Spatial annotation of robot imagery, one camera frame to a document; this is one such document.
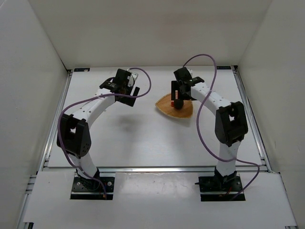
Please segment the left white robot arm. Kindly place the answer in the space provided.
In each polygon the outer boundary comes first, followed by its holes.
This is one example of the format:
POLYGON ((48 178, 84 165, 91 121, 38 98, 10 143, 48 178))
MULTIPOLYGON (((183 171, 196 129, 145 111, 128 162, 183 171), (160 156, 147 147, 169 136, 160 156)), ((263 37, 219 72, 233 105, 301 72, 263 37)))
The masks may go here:
POLYGON ((62 112, 58 119, 57 146, 69 164, 76 169, 80 183, 89 191, 104 188, 100 172, 89 154, 92 145, 90 128, 96 119, 116 102, 133 106, 139 93, 135 86, 138 74, 118 69, 116 75, 104 81, 92 99, 87 99, 72 114, 62 112))

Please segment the dark purple fake fruit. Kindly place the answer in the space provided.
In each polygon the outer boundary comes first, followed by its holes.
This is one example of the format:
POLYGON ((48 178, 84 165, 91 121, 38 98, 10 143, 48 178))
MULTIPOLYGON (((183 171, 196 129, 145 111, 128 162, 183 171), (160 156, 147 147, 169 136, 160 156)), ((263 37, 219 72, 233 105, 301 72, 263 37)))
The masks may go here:
POLYGON ((173 101, 173 107, 176 110, 181 110, 183 108, 183 105, 184 105, 184 101, 183 100, 176 99, 176 100, 173 101))

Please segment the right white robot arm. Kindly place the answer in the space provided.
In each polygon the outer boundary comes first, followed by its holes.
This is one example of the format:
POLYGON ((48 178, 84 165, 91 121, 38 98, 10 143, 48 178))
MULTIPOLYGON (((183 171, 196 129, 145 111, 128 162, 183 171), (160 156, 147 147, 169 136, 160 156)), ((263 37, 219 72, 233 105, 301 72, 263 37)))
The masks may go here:
POLYGON ((199 101, 215 116, 214 132, 220 142, 214 179, 218 186, 226 186, 236 177, 235 163, 237 151, 248 125, 244 105, 240 101, 231 102, 213 91, 200 77, 193 77, 190 70, 182 67, 174 71, 175 80, 171 82, 172 106, 181 110, 184 102, 199 101))

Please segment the woven wicker fruit bowl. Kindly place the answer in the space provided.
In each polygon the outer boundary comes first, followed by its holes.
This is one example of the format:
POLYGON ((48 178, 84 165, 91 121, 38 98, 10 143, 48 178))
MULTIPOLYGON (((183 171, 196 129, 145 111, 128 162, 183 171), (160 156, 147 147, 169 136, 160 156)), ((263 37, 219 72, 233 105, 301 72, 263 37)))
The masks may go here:
POLYGON ((161 99, 159 99, 155 106, 156 108, 163 113, 172 118, 182 118, 188 119, 191 118, 193 115, 193 102, 192 101, 184 101, 183 108, 181 110, 176 110, 174 107, 171 106, 171 94, 166 94, 161 99))

